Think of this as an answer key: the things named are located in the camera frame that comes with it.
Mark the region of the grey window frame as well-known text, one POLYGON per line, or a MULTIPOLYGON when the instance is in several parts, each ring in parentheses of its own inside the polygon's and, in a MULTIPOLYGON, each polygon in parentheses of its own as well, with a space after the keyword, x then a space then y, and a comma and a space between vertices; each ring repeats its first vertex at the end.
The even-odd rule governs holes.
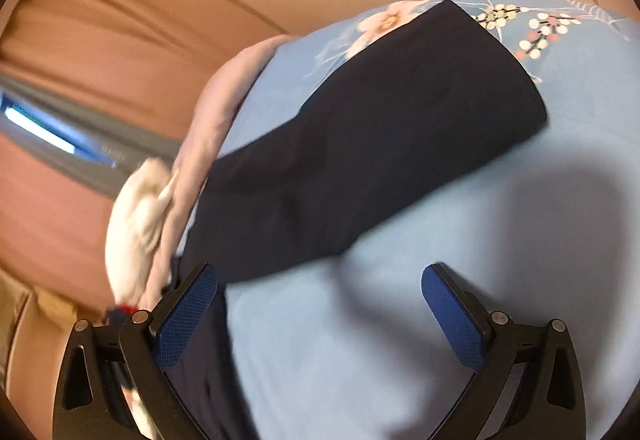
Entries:
POLYGON ((1 134, 48 166, 114 198, 145 159, 170 165, 180 143, 2 74, 1 134))

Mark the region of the pink curtain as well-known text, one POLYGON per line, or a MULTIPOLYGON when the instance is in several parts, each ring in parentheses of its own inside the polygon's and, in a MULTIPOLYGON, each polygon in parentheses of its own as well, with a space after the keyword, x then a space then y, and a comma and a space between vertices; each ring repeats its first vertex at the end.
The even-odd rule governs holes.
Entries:
MULTIPOLYGON (((204 85, 280 28, 235 0, 21 0, 1 38, 3 74, 174 140, 204 85)), ((101 310, 111 200, 1 142, 1 264, 101 310)))

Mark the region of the pink quilted comforter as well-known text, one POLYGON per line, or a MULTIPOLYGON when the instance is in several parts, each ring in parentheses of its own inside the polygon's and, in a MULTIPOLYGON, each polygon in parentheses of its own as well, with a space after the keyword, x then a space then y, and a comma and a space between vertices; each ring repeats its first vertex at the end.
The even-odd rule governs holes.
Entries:
POLYGON ((174 195, 145 291, 138 302, 140 309, 151 310, 160 301, 160 293, 168 281, 171 257, 178 248, 210 166, 248 91, 277 49, 295 39, 295 36, 281 34, 244 48, 221 66, 203 88, 189 131, 172 166, 172 171, 177 173, 174 195))

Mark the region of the dark navy coat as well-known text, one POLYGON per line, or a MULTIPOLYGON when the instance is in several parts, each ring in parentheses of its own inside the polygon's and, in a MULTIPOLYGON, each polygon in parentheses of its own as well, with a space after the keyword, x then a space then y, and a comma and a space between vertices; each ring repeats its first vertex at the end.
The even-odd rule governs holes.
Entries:
POLYGON ((521 64, 442 1, 338 67, 293 119, 213 162, 175 277, 209 263, 226 286, 337 256, 546 121, 521 64))

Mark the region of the white fluffy blanket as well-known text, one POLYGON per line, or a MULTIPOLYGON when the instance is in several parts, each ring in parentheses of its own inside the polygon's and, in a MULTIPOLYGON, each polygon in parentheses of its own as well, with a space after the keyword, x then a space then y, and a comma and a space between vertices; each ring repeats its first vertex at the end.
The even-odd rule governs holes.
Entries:
POLYGON ((175 179, 163 160, 145 159, 114 201, 104 260, 108 284, 118 305, 134 307, 145 290, 175 179))

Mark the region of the light blue floral bedsheet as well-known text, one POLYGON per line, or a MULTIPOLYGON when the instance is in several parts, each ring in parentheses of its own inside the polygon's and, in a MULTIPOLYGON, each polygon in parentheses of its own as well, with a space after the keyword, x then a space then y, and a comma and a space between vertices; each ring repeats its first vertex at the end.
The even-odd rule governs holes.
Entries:
POLYGON ((639 25, 402 1, 279 48, 180 255, 212 439, 639 433, 639 25))

